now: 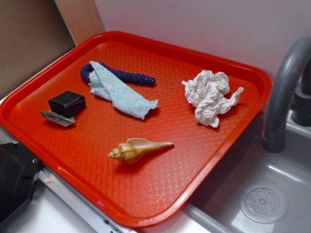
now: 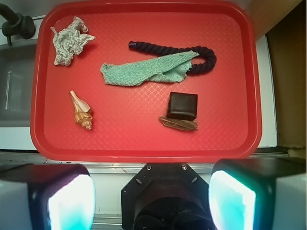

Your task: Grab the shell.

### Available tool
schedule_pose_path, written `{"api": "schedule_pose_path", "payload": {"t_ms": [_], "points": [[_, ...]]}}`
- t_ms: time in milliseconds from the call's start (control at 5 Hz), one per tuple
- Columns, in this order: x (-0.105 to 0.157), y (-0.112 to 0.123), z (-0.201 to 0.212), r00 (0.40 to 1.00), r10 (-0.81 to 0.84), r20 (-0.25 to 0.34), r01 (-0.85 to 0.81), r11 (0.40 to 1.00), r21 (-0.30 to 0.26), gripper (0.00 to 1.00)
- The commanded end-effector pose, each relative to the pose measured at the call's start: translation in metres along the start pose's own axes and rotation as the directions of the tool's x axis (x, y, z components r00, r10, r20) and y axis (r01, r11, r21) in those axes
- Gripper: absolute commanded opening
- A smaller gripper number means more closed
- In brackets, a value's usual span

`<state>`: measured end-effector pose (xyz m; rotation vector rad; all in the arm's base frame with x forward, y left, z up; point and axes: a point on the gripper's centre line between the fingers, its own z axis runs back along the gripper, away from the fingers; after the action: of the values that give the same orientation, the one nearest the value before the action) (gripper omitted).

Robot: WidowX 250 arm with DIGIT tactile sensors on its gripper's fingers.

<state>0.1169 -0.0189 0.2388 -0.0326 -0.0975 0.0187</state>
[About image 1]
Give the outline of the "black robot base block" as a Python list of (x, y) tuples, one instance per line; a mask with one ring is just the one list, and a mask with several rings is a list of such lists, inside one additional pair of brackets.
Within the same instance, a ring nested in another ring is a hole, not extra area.
[(0, 146), (0, 227), (33, 199), (40, 159), (19, 141)]

